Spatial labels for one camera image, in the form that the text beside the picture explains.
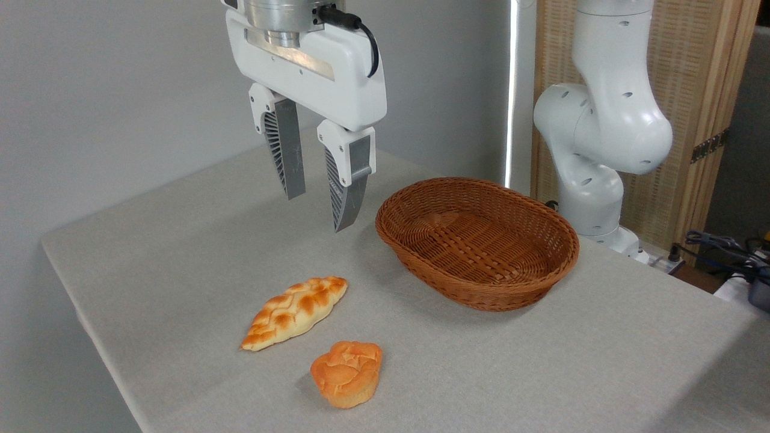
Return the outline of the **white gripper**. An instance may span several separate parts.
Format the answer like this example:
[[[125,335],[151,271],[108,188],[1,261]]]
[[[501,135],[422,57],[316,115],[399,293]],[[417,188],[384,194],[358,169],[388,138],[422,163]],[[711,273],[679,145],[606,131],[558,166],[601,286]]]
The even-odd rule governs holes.
[[[270,44],[264,31],[232,8],[226,25],[239,71],[256,82],[248,91],[255,130],[266,138],[289,200],[306,192],[296,102],[327,118],[317,137],[325,148],[334,230],[346,229],[363,205],[368,176],[376,173],[370,126],[387,115],[383,66],[368,77],[368,37],[327,25],[300,34],[299,47],[286,48]]]

